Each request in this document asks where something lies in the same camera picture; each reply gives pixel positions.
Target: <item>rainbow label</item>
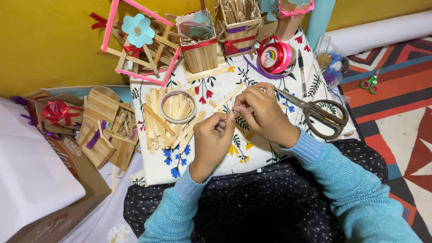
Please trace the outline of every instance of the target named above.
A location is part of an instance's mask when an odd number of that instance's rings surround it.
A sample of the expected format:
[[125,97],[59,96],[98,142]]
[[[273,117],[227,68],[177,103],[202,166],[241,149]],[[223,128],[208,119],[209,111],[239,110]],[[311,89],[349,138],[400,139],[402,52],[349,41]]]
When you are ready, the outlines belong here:
[[274,47],[267,47],[261,55],[261,63],[264,68],[272,67],[277,60],[277,51]]

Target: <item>scissors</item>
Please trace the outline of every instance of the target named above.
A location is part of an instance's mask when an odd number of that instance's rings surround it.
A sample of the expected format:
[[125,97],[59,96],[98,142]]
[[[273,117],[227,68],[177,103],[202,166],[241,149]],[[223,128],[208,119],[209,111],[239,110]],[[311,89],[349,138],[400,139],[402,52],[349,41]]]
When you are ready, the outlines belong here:
[[375,74],[369,79],[369,81],[365,80],[362,81],[360,83],[360,86],[362,87],[362,89],[369,89],[369,93],[371,94],[376,94],[378,93],[378,85],[377,85],[377,78],[378,78],[378,73],[380,71],[381,67],[379,67]]
[[[282,91],[282,90],[277,89],[277,88],[273,88],[273,89],[275,91],[279,92],[283,97],[285,97],[285,99],[289,100],[294,105],[302,108],[303,114],[305,115],[306,124],[308,125],[308,127],[312,130],[313,133],[315,133],[317,136],[319,136],[323,139],[332,140],[332,139],[337,138],[338,136],[340,136],[343,128],[348,123],[348,119],[349,119],[348,112],[346,111],[346,109],[341,104],[339,104],[333,100],[321,99],[321,100],[317,100],[317,101],[313,101],[313,102],[312,101],[305,102],[305,101],[293,96],[290,93],[287,93],[287,92]],[[328,103],[328,104],[334,105],[335,107],[339,108],[342,112],[343,118],[340,119],[337,116],[329,113],[328,111],[319,108],[317,106],[317,104],[321,103],[321,102]],[[314,117],[319,122],[330,127],[331,129],[333,129],[334,134],[327,136],[327,135],[324,135],[324,134],[318,132],[313,127],[309,116]]]

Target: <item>flower center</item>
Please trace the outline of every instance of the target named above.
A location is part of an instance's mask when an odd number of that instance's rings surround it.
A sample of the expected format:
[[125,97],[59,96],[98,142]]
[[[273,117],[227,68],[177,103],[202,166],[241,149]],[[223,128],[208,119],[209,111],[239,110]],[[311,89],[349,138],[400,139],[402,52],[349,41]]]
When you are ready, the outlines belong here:
[[140,34],[141,34],[141,28],[140,28],[140,27],[135,26],[135,27],[133,28],[133,30],[135,31],[135,34],[136,34],[136,35],[140,35]]

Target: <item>dark patterned pants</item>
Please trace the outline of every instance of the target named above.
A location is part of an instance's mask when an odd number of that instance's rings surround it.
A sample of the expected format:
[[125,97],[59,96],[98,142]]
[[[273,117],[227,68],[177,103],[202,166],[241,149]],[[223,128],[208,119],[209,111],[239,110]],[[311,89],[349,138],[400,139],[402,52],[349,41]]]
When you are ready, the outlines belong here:
[[[356,139],[332,142],[343,155],[387,182],[384,159]],[[139,237],[144,222],[173,184],[132,185],[124,218]],[[344,233],[330,211],[331,200],[296,158],[257,171],[218,176],[206,185],[194,218],[193,242],[343,242]]]

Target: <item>roll of tape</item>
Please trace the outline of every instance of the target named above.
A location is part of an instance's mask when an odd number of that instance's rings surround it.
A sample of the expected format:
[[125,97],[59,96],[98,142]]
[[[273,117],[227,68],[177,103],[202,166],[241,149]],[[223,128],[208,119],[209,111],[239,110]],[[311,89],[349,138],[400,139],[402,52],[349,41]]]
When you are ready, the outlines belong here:
[[[194,104],[194,111],[191,113],[190,116],[186,117],[186,118],[183,119],[183,120],[175,120],[175,119],[169,117],[168,115],[166,115],[165,112],[163,111],[163,105],[165,104],[165,101],[167,101],[169,97],[174,96],[174,95],[185,95],[185,96],[188,97],[189,100],[190,100],[191,102],[193,102],[193,104]],[[190,122],[190,121],[195,117],[195,115],[196,115],[196,113],[197,113],[197,104],[195,103],[195,99],[194,99],[194,98],[192,97],[192,95],[189,94],[188,92],[186,92],[186,91],[184,91],[184,90],[173,90],[173,91],[170,91],[170,92],[166,93],[166,94],[162,97],[162,100],[161,100],[161,103],[160,103],[160,109],[161,109],[161,111],[162,111],[162,116],[163,116],[167,121],[169,121],[170,123],[174,123],[174,124],[184,124],[184,123],[186,123],[186,122]]]

